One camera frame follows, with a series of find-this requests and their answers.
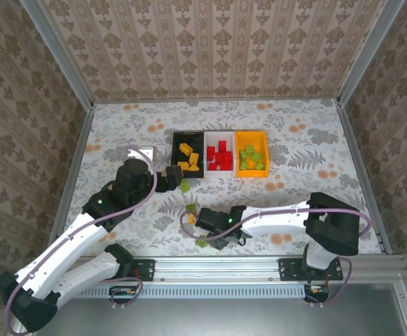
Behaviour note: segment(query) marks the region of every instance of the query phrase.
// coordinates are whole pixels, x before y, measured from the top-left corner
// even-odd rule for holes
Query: patterned wallpaper
[[[389,238],[407,255],[407,0],[347,110]]]
[[[83,114],[19,1],[0,0],[0,273],[46,246]]]
[[[384,0],[41,0],[95,101],[334,97]]]

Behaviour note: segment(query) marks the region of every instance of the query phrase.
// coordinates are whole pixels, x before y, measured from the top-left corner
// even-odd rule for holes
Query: green block
[[[245,150],[241,150],[240,157],[242,158],[242,161],[245,161],[248,158],[247,152]]]
[[[185,179],[181,180],[179,188],[183,193],[187,193],[191,189]]]
[[[261,159],[261,157],[262,157],[262,155],[259,154],[258,152],[254,152],[254,153],[251,155],[251,159],[252,159],[254,162],[258,162],[258,161]]]
[[[200,238],[206,238],[204,234],[200,235]],[[201,247],[202,249],[206,246],[208,246],[208,242],[204,240],[196,240],[195,245]]]
[[[254,146],[253,145],[246,145],[245,146],[245,151],[247,154],[253,154],[254,153]]]
[[[197,213],[197,207],[195,206],[195,204],[188,204],[186,205],[186,211]]]

